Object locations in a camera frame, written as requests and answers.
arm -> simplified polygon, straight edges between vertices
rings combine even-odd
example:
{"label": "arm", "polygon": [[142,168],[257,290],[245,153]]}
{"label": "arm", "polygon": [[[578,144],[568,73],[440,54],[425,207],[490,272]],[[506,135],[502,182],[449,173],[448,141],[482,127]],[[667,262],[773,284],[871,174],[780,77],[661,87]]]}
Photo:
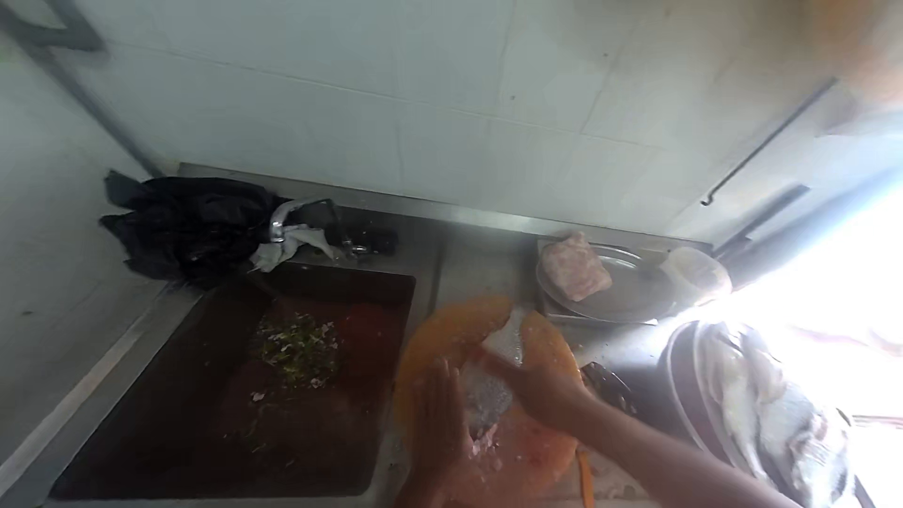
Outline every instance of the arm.
{"label": "arm", "polygon": [[490,353],[480,364],[506,382],[527,414],[614,460],[665,507],[799,508],[755,478],[597,400],[578,381],[520,369]]}
{"label": "arm", "polygon": [[395,508],[440,508],[448,477],[466,456],[470,436],[458,370],[436,363],[414,386],[417,407],[411,443],[411,472]]}

cutting board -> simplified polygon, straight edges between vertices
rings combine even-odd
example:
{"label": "cutting board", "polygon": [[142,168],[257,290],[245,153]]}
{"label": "cutting board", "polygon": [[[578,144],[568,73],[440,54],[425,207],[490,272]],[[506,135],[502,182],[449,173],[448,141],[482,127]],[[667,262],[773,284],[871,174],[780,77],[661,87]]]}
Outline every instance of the cutting board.
{"label": "cutting board", "polygon": [[[468,354],[507,321],[512,304],[504,296],[483,296],[437,310],[414,332],[396,376],[394,410],[405,442],[413,425],[414,380],[437,359],[461,367]],[[580,379],[561,333],[537,312],[521,324],[524,365],[552,365]],[[573,461],[577,440],[531,419],[515,403],[498,422],[498,446],[471,460],[449,488],[452,499],[471,506],[520,505],[546,492]]]}

plastic container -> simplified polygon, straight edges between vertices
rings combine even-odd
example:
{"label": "plastic container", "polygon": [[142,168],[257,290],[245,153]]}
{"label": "plastic container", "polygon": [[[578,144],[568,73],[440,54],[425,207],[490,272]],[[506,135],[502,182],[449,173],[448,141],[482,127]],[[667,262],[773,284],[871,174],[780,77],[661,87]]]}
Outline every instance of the plastic container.
{"label": "plastic container", "polygon": [[674,284],[675,301],[682,306],[699,306],[733,290],[728,270],[696,249],[672,250],[660,268]]}

kitchen sink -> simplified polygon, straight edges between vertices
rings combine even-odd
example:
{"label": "kitchen sink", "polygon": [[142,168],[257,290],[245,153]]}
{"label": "kitchen sink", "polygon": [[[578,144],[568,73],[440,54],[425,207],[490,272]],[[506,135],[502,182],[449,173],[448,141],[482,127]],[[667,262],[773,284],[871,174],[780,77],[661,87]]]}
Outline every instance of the kitchen sink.
{"label": "kitchen sink", "polygon": [[261,278],[298,315],[334,326],[333,381],[291,396],[266,391],[279,371],[261,361],[256,330],[285,305],[249,278],[232,280],[192,308],[57,479],[51,498],[354,496],[368,489],[414,277],[284,263]]}

pink meat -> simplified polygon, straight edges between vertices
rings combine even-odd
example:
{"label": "pink meat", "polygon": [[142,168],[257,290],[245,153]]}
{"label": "pink meat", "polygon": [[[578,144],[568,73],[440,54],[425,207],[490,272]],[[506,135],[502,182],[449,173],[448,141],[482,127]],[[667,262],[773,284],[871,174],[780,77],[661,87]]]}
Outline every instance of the pink meat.
{"label": "pink meat", "polygon": [[542,263],[552,282],[575,302],[611,287],[611,275],[581,232],[543,249]]}

